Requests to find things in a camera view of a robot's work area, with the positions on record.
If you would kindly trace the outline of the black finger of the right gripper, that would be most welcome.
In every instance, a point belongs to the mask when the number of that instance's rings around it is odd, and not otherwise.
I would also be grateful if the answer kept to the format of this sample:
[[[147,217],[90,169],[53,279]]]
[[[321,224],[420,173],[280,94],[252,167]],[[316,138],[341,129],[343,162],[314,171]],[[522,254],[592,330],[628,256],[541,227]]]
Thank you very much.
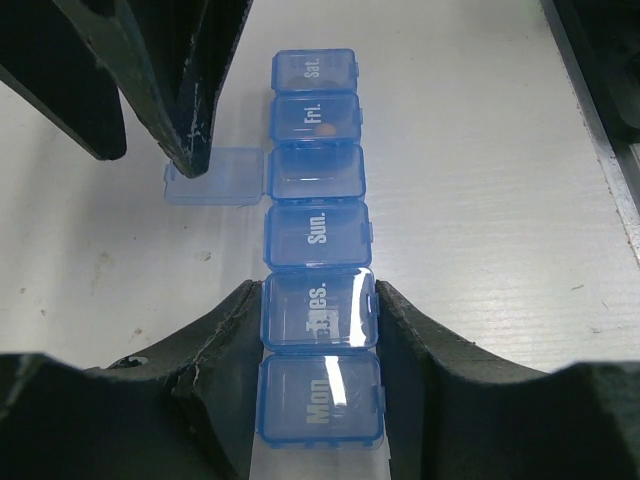
[[[116,84],[54,2],[1,3],[1,81],[94,158],[126,153]]]
[[[249,1],[59,1],[181,174],[209,168],[218,100]]]

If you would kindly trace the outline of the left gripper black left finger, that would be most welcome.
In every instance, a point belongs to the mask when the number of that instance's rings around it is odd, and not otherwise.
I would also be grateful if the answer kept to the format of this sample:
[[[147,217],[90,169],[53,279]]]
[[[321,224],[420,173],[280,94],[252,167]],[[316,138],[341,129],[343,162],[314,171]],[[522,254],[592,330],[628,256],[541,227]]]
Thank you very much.
[[[247,280],[109,367],[1,358],[5,479],[245,479],[254,441],[261,285]]]

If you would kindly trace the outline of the blue weekly pill organizer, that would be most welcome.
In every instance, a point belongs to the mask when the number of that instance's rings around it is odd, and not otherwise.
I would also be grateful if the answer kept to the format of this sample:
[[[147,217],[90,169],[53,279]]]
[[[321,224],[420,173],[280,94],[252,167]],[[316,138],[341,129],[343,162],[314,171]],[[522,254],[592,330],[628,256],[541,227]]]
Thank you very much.
[[[173,205],[272,202],[256,430],[274,448],[373,449],[384,436],[358,78],[351,49],[279,51],[272,151],[215,147],[202,176],[187,178],[174,166],[164,173]]]

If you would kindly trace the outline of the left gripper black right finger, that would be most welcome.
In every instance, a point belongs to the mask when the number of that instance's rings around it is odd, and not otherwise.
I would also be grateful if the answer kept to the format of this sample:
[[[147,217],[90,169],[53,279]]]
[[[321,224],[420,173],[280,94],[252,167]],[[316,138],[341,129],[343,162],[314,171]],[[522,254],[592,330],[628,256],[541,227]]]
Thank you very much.
[[[635,479],[639,366],[579,362],[543,373],[379,296],[390,474],[395,479]]]

